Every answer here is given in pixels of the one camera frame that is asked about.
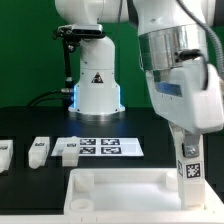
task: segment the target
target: sticker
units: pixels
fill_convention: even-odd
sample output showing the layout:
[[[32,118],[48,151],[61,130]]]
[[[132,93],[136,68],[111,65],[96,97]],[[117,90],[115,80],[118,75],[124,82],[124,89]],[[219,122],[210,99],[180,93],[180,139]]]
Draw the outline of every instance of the sticker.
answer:
[[[8,146],[0,146],[0,150],[7,150]]]
[[[103,83],[103,80],[102,80],[99,72],[96,73],[92,83]]]
[[[119,139],[101,139],[101,145],[120,145]]]
[[[196,163],[196,164],[186,165],[186,174],[187,174],[187,179],[201,177],[201,164]]]
[[[120,147],[102,147],[101,154],[122,154]]]
[[[67,144],[67,147],[76,147],[76,144],[75,143],[69,143],[69,144]]]
[[[95,147],[81,147],[80,148],[80,154],[85,154],[85,155],[93,155],[96,154],[96,148]]]
[[[45,145],[45,143],[35,143],[34,146],[44,146],[44,145]]]
[[[80,145],[96,145],[96,139],[80,139]]]
[[[182,163],[180,161],[178,161],[177,166],[178,166],[178,172],[179,172],[179,174],[183,177],[184,172],[183,172],[183,165],[182,165]]]

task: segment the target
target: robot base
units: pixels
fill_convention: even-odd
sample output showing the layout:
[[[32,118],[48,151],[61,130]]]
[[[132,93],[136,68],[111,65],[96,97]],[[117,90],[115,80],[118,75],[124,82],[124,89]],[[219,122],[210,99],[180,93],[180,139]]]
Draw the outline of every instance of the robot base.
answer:
[[[68,109],[69,117],[77,118],[78,120],[84,121],[111,121],[115,119],[122,119],[125,117],[125,107],[121,107],[120,111],[113,114],[83,114],[78,112],[74,107],[69,107]]]

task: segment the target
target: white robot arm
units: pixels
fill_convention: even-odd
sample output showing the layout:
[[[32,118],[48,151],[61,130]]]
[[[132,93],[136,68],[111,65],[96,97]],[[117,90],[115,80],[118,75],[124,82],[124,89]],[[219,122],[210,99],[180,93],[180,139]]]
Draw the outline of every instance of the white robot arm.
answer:
[[[183,2],[205,22],[203,9],[212,24],[215,0]],[[205,32],[177,0],[55,0],[55,3],[63,18],[75,24],[73,27],[81,27],[73,30],[76,33],[85,33],[82,27],[87,25],[88,32],[93,29],[101,33],[101,28],[96,27],[99,22],[117,22],[119,12],[121,21],[127,21],[129,11],[138,27],[141,66],[153,107],[170,122],[182,207],[203,208],[201,134],[221,130],[224,123],[218,74],[212,65],[207,65]],[[107,37],[82,38],[80,46],[80,81],[70,111],[86,116],[111,116],[124,111],[114,80],[113,42]],[[189,174],[192,167],[198,171],[197,175]]]

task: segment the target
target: white plastic part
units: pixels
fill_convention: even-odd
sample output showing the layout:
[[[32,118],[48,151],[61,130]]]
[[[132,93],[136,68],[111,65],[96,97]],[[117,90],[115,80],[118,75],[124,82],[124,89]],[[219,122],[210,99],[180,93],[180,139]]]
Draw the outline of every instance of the white plastic part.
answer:
[[[13,155],[13,141],[0,141],[0,173],[9,169],[10,162]]]
[[[207,183],[205,210],[180,210],[178,193],[165,187],[167,172],[175,169],[90,169],[96,186],[86,193],[74,188],[77,171],[70,174],[64,215],[0,216],[0,223],[224,224],[224,205]],[[74,201],[80,199],[90,200],[93,211],[72,209],[76,207]]]
[[[139,36],[162,29],[195,24],[176,0],[133,0],[133,2],[139,18]],[[183,2],[202,22],[205,22],[201,0],[183,0]]]
[[[29,166],[37,169],[44,166],[50,149],[49,137],[36,137],[29,150]]]
[[[62,166],[77,166],[79,160],[80,140],[77,137],[66,138],[62,152]]]
[[[62,18],[70,24],[97,24],[117,22],[120,0],[55,0],[55,6]],[[123,1],[121,21],[128,20],[126,0]]]
[[[70,112],[107,116],[122,112],[120,87],[114,79],[115,46],[111,39],[82,41],[80,80]]]
[[[202,12],[209,26],[214,23],[215,5],[216,0],[201,0]]]
[[[74,212],[92,212],[94,210],[94,204],[89,199],[73,200],[70,206]]]
[[[208,68],[209,85],[204,91],[201,90],[203,76],[200,77],[203,73],[196,61],[170,71],[169,83],[180,85],[181,97],[158,92],[153,75],[146,72],[155,112],[193,134],[221,130],[224,115],[219,77],[214,66],[208,65]]]
[[[206,201],[203,136],[197,136],[199,156],[186,158],[183,155],[185,130],[176,125],[170,125],[170,130],[176,150],[178,193],[181,207],[186,210],[203,210]]]
[[[94,189],[94,174],[80,170],[74,174],[74,187],[79,192],[89,192]]]
[[[177,171],[172,170],[166,174],[166,188],[170,191],[178,191]]]

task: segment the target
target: white object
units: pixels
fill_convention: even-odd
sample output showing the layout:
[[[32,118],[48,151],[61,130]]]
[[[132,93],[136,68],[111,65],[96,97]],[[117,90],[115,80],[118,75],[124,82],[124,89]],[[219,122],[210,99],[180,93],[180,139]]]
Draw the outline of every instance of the white object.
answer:
[[[29,166],[37,169],[44,166],[50,149],[49,137],[36,137],[29,150]]]
[[[153,31],[195,24],[176,0],[133,0],[133,2],[139,18],[139,36]],[[201,0],[183,0],[183,2],[191,12],[205,22]]]
[[[77,166],[79,150],[79,138],[66,138],[66,144],[62,152],[62,166]]]
[[[62,18],[70,24],[97,24],[117,22],[120,0],[55,0],[55,6]],[[121,21],[128,20],[126,0],[123,1]]]
[[[74,174],[74,187],[79,192],[89,192],[94,189],[94,174],[80,170]]]
[[[94,204],[89,199],[77,199],[71,202],[71,210],[75,212],[92,212]]]
[[[114,79],[115,46],[111,39],[81,41],[80,80],[70,112],[108,116],[125,110]]]
[[[170,71],[169,83],[181,86],[182,97],[158,92],[153,75],[146,72],[153,108],[160,116],[193,134],[219,131],[223,128],[224,115],[217,71],[209,65],[208,89],[201,91],[200,81],[196,81],[200,73],[196,66],[185,64]]]
[[[202,12],[206,23],[212,26],[214,23],[216,0],[201,0]]]
[[[55,5],[60,16],[73,26],[87,26],[117,22],[120,0],[56,0]],[[126,1],[121,12],[121,21],[125,20]],[[74,88],[74,104],[69,107],[71,116],[116,117],[125,108],[120,104],[120,87],[114,79],[114,43],[108,37],[82,40],[80,49],[80,80]]]
[[[181,199],[181,207],[186,210],[205,208],[205,171],[202,135],[191,136],[191,141],[198,145],[192,145],[192,149],[198,147],[199,156],[187,158],[183,155],[185,131],[175,125],[170,125],[174,139],[177,161],[178,192]]]
[[[51,156],[62,156],[67,138],[58,138]],[[137,138],[80,138],[81,157],[144,156]]]
[[[171,191],[178,191],[177,171],[172,170],[166,174],[166,188]]]
[[[80,171],[86,170],[71,171],[65,215],[78,217],[79,211],[72,210],[71,205],[86,199],[94,204],[92,212],[81,214],[89,223],[111,223],[111,217],[113,223],[224,223],[224,206],[207,183],[206,209],[181,211],[178,192],[166,188],[167,174],[176,169],[89,169],[95,181],[90,192],[74,188],[75,175]]]
[[[9,165],[13,155],[13,141],[0,141],[0,173],[9,169]]]

